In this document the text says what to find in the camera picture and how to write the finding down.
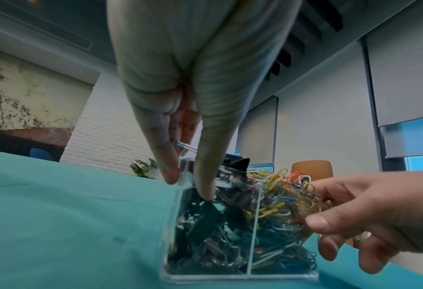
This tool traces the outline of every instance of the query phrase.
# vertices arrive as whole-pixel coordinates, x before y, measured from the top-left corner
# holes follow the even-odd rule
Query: table
[[[0,153],[0,289],[423,288],[393,264],[363,273],[347,246],[334,262],[319,258],[317,282],[165,284],[156,256],[172,199],[161,181]]]

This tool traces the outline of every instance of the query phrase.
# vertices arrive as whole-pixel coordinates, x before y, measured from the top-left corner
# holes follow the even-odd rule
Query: roller shade
[[[387,158],[423,156],[423,119],[382,128]]]
[[[278,98],[272,96],[248,112],[239,128],[237,149],[250,165],[273,165]]]
[[[367,43],[378,125],[423,118],[423,1],[371,32]]]

